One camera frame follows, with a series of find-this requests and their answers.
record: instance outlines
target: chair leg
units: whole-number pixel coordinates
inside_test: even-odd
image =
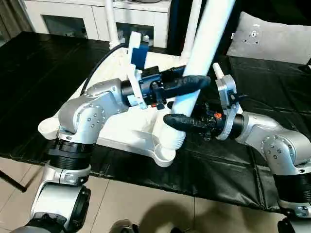
[[[14,186],[21,192],[26,192],[27,188],[22,186],[20,183],[18,183],[16,180],[9,177],[7,174],[5,174],[3,171],[0,170],[0,178],[4,179],[6,182],[8,182],[10,185]]]

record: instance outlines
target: table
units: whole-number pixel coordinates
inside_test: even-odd
[[[85,79],[109,48],[108,42],[49,34],[21,33],[0,48],[0,156],[44,164],[49,143],[37,131]],[[152,48],[153,51],[165,52]],[[291,63],[219,57],[224,73],[236,80],[239,93],[263,100],[281,111],[243,101],[244,110],[274,117],[289,127],[288,117],[311,139],[311,70]],[[215,82],[199,101],[219,104]],[[265,160],[235,141],[204,141],[188,134],[170,167],[151,158],[96,146],[91,174],[167,191],[279,211],[274,180]]]

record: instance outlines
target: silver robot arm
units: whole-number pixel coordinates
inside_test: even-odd
[[[207,76],[183,77],[184,67],[159,72],[145,69],[139,82],[113,79],[97,83],[83,95],[67,101],[59,111],[57,139],[47,154],[41,184],[29,223],[13,232],[76,232],[86,218],[91,191],[84,186],[90,174],[90,158],[103,125],[109,117],[144,102],[164,108],[166,99],[209,85]]]
[[[223,76],[217,64],[213,67],[226,115],[220,135],[236,130],[233,126],[239,124],[239,133],[235,134],[236,141],[255,148],[266,159],[275,180],[278,204],[281,212],[287,216],[278,223],[279,232],[310,232],[311,142],[300,132],[285,129],[268,116],[250,112],[237,115],[239,103],[234,80],[230,75]],[[232,120],[237,117],[242,121]]]

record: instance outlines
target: white pillow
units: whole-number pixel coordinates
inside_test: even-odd
[[[227,55],[306,64],[311,26],[270,23],[241,12]]]

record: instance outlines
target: white pvc pipe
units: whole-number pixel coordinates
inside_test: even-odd
[[[194,41],[190,59],[183,76],[207,75],[216,49],[224,33],[235,0],[208,0]],[[200,91],[176,97],[172,114],[190,116]],[[177,131],[165,125],[160,134],[160,143],[171,150],[179,149],[186,137],[182,131]]]
[[[114,15],[114,10],[112,6],[112,0],[105,0],[105,12],[106,12],[107,25],[108,25],[109,38],[110,38],[109,47],[110,49],[112,49],[115,46],[120,44],[120,41],[118,38],[117,24],[115,21],[115,15]]]
[[[200,10],[201,10],[202,0],[193,0],[192,7],[187,27],[186,39],[184,44],[184,49],[181,52],[180,59],[188,60],[191,54],[196,29],[198,26]]]
[[[217,79],[222,79],[225,76],[218,63],[213,64],[213,69]]]

